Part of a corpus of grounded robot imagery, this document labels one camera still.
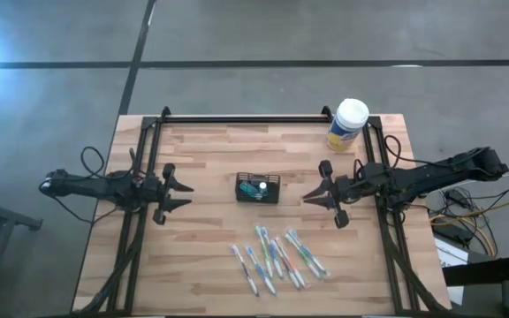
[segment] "yellow label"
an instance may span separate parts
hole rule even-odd
[[[329,147],[335,151],[345,151],[349,149],[349,146],[351,146],[352,140],[341,140],[341,136],[330,132],[327,134],[327,144]]]

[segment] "green toothbrush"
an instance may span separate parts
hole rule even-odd
[[[286,233],[284,237],[288,240],[288,242],[292,243],[293,246],[296,247],[296,250],[298,250],[298,254],[300,255],[301,259],[304,260],[306,265],[308,265],[309,269],[312,273],[314,273],[315,277],[317,279],[322,279],[322,275],[317,271],[314,264],[309,260],[309,258],[301,251],[300,247],[296,244],[296,242],[293,240],[293,238],[290,236],[290,234]]]
[[[266,250],[266,244],[264,244],[261,227],[256,225],[254,230],[256,234],[258,234],[258,237],[261,238],[262,253],[264,254],[264,261],[266,262],[266,269],[269,271],[270,279],[272,279],[272,265],[270,265],[269,252]]]

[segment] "blue toothbrush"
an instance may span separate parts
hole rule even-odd
[[[328,276],[330,273],[327,269],[325,269],[325,267],[317,260],[317,258],[311,254],[311,252],[309,252],[309,249],[307,247],[305,247],[300,239],[298,238],[298,233],[296,233],[296,230],[294,229],[290,229],[288,231],[288,233],[290,233],[290,236],[292,237],[293,241],[298,245],[298,247],[300,248],[300,250],[310,259],[312,260],[315,265],[319,268],[319,270],[321,270],[326,276]]]
[[[266,249],[266,244],[264,244],[264,237],[262,236],[262,229],[260,226],[256,225],[254,227],[256,234],[261,239],[262,253],[264,254],[264,261],[266,262],[266,270],[269,271],[270,279],[272,279],[272,265],[270,265],[269,253]]]
[[[272,258],[272,261],[274,261],[274,267],[276,268],[276,272],[278,273],[280,279],[284,279],[284,274],[282,273],[280,262],[278,261],[278,258],[276,256],[276,250],[274,249],[274,246],[270,243],[269,233],[264,226],[261,227],[261,233],[264,239],[266,240],[266,244],[269,246],[270,258]]]
[[[256,259],[255,252],[253,252],[253,249],[250,246],[246,246],[246,249],[247,249],[248,256],[251,258],[251,260],[254,263],[254,266],[256,267],[256,270],[258,270],[258,273],[261,274],[262,280],[264,281],[266,286],[269,288],[270,292],[272,292],[272,294],[274,296],[276,296],[277,295],[276,290],[274,289],[274,286],[270,282],[269,278],[266,277],[266,275],[264,275],[264,270],[262,270],[261,265],[258,263],[258,260]]]

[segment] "white lid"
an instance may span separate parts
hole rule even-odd
[[[346,128],[361,128],[367,123],[368,107],[357,99],[346,98],[337,108],[336,119]]]

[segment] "disinfecting wipes container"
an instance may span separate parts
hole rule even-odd
[[[368,120],[368,107],[357,99],[347,98],[337,108],[327,134],[327,143],[335,151],[345,151]]]

